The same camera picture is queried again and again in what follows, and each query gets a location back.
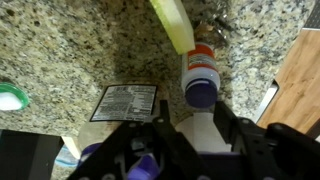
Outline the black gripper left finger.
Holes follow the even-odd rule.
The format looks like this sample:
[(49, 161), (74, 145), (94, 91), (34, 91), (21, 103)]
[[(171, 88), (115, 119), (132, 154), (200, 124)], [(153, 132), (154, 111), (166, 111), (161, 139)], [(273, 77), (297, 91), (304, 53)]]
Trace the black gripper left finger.
[(213, 180), (184, 135), (170, 123), (168, 102), (147, 122), (124, 122), (82, 160), (68, 180)]

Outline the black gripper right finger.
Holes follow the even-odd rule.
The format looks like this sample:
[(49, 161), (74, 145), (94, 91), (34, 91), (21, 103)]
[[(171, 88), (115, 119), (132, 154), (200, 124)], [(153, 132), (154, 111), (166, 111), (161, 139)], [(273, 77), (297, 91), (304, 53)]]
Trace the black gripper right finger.
[(320, 180), (320, 143), (282, 123), (261, 128), (236, 116), (222, 101), (215, 123), (231, 151), (214, 157), (226, 179)]

